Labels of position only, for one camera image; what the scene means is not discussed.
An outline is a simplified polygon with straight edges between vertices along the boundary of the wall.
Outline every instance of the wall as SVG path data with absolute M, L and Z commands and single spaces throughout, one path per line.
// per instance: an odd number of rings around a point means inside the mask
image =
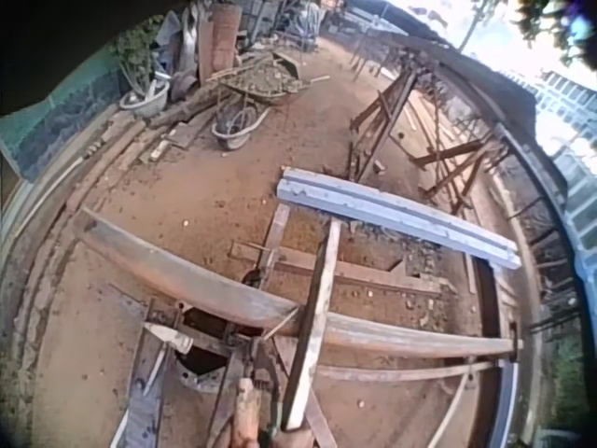
M 68 139 L 119 96 L 118 63 L 102 49 L 44 101 L 0 118 L 0 147 L 17 173 L 33 182 Z

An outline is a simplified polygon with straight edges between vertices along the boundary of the green plant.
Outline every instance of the green plant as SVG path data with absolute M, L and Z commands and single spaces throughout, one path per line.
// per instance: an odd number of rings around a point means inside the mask
M 163 16 L 150 17 L 134 28 L 121 33 L 111 44 L 110 51 L 118 57 L 120 68 L 131 87 L 145 95 L 153 74 L 153 60 L 149 46 L 160 30 Z

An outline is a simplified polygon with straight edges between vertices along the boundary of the wheelbarrow wheel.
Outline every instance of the wheelbarrow wheel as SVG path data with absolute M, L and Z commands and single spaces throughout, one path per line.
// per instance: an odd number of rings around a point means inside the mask
M 219 133 L 231 135 L 248 128 L 256 121 L 257 108 L 254 105 L 246 105 L 246 107 L 243 107 L 243 102 L 238 102 L 231 105 L 222 115 L 220 115 L 217 119 L 215 129 Z M 218 143 L 226 151 L 235 151 L 248 142 L 249 138 L 251 138 L 251 133 L 246 133 L 235 138 L 218 139 Z

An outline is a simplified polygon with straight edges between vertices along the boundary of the curved metal beam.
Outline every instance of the curved metal beam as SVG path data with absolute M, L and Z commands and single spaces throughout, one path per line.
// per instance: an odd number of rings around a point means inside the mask
M 155 289 L 229 321 L 271 329 L 297 304 L 197 266 L 120 229 L 87 209 L 76 217 L 76 235 L 89 248 Z M 281 332 L 296 335 L 300 315 Z M 509 339 L 476 338 L 404 329 L 329 313 L 324 341 L 409 357 L 501 355 Z

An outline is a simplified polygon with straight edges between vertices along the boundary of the dirt ground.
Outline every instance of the dirt ground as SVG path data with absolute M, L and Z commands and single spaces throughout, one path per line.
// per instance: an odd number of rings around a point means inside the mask
M 331 75 L 313 85 L 288 108 L 270 114 L 241 150 L 224 154 L 209 133 L 187 150 L 171 149 L 150 164 L 136 164 L 109 193 L 100 214 L 123 229 L 217 273 L 240 281 L 251 268 L 230 259 L 233 240 L 260 244 L 278 201 L 275 186 L 285 166 L 342 174 L 348 157 L 349 119 L 389 84 L 367 70 L 352 81 L 350 54 L 322 39 L 320 50 L 303 56 L 306 78 Z M 423 154 L 423 138 L 404 117 L 405 146 Z M 420 201 L 424 173 L 389 144 L 382 155 L 387 171 L 371 175 L 371 186 Z M 283 245 L 314 253 L 323 218 L 293 209 Z M 370 229 L 342 231 L 340 257 L 387 270 L 404 259 L 412 273 L 446 277 L 457 293 L 434 300 L 365 288 L 334 287 L 333 311 L 419 329 L 480 335 L 477 298 L 468 292 L 462 254 L 439 251 L 408 238 L 388 238 Z M 304 302 L 310 279 L 276 273 L 270 292 Z M 104 294 L 107 283 L 146 301 L 152 291 L 79 244 L 68 262 L 52 304 L 37 368 L 34 442 L 44 447 L 107 446 L 126 406 L 133 351 L 140 322 Z M 440 361 L 404 359 L 326 349 L 326 364 L 410 368 Z M 426 446 L 447 411 L 457 378 L 401 385 L 346 384 L 318 379 L 315 390 L 341 447 Z M 365 406 L 359 408 L 357 402 Z M 195 447 L 204 440 L 215 395 L 191 392 L 172 375 L 160 431 L 161 446 Z M 465 392 L 459 413 L 440 446 L 467 445 L 477 390 Z

